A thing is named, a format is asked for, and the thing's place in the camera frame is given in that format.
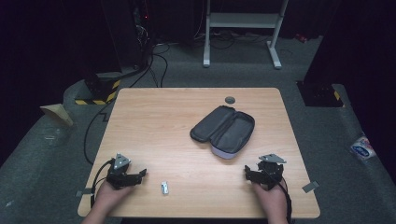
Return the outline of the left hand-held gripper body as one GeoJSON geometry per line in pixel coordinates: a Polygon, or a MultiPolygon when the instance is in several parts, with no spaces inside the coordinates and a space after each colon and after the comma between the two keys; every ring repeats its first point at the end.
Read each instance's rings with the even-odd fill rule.
{"type": "Polygon", "coordinates": [[[111,160],[110,168],[107,171],[106,181],[114,189],[122,189],[129,187],[131,182],[137,178],[136,175],[128,175],[127,170],[131,160],[118,153],[114,159],[111,160]]]}

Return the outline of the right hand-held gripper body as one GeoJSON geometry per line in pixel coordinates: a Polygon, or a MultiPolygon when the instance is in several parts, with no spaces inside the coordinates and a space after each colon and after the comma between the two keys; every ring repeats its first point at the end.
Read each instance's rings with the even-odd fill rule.
{"type": "Polygon", "coordinates": [[[272,189],[283,179],[284,159],[276,154],[268,154],[260,156],[258,170],[252,173],[260,180],[259,184],[264,184],[268,189],[272,189]]]}

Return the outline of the person's left hand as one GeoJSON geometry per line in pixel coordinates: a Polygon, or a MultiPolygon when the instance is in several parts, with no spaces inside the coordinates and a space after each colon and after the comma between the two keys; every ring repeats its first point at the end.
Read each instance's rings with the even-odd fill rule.
{"type": "Polygon", "coordinates": [[[104,181],[96,194],[92,211],[99,215],[108,215],[125,197],[130,195],[133,190],[134,187],[114,189],[110,183],[104,181]]]}

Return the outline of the person's right hand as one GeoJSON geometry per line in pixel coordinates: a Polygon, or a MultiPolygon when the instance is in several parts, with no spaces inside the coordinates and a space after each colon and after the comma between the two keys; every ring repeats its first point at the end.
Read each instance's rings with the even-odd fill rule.
{"type": "Polygon", "coordinates": [[[258,183],[251,183],[266,217],[287,217],[287,199],[283,188],[285,182],[281,181],[279,186],[266,190],[258,183]]]}

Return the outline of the open grey zip case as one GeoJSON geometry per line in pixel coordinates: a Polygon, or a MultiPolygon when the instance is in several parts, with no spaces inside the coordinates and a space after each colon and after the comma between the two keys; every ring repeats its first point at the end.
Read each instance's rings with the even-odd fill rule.
{"type": "Polygon", "coordinates": [[[209,142],[213,154],[229,160],[246,145],[254,128],[255,119],[249,114],[221,105],[191,129],[190,137],[209,142]]]}

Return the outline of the beige wedge block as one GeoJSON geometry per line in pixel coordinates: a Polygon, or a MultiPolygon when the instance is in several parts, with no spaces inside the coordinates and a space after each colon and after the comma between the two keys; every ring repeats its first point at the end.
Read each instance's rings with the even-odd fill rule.
{"type": "Polygon", "coordinates": [[[40,109],[51,119],[62,125],[71,127],[74,124],[74,121],[71,119],[62,104],[42,105],[40,106],[40,109]]]}

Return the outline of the black yellow striped base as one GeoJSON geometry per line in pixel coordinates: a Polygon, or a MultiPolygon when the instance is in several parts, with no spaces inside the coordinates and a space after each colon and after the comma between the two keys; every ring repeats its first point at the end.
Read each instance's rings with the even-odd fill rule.
{"type": "Polygon", "coordinates": [[[100,78],[88,76],[83,80],[75,97],[77,105],[106,105],[115,99],[120,80],[118,78],[100,78]]]}

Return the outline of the black box with yellow stripe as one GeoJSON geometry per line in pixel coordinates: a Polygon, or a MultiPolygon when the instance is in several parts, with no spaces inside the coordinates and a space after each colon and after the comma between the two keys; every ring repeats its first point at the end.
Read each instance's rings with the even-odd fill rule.
{"type": "Polygon", "coordinates": [[[339,92],[330,84],[297,81],[296,85],[306,106],[343,107],[339,92]]]}

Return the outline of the white blue plastic packet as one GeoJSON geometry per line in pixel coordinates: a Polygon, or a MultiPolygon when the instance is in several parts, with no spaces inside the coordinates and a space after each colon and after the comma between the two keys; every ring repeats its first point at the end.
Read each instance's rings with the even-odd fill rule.
{"type": "Polygon", "coordinates": [[[349,151],[360,161],[367,161],[376,156],[369,139],[363,135],[349,148],[349,151]]]}

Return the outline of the dark equipment tower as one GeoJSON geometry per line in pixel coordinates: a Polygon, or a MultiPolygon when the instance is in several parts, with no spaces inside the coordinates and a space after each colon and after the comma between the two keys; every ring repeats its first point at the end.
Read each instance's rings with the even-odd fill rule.
{"type": "Polygon", "coordinates": [[[148,60],[151,34],[146,0],[102,0],[117,61],[123,74],[143,69],[148,60]]]}

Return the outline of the white metal stand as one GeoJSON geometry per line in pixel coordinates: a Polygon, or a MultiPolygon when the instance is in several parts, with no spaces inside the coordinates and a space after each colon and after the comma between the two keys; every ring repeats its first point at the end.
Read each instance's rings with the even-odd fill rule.
{"type": "Polygon", "coordinates": [[[275,69],[282,64],[276,52],[276,41],[282,26],[289,0],[282,0],[278,13],[222,13],[211,11],[211,0],[206,0],[205,45],[203,67],[210,66],[210,29],[211,28],[254,28],[272,29],[272,38],[266,42],[275,69]]]}

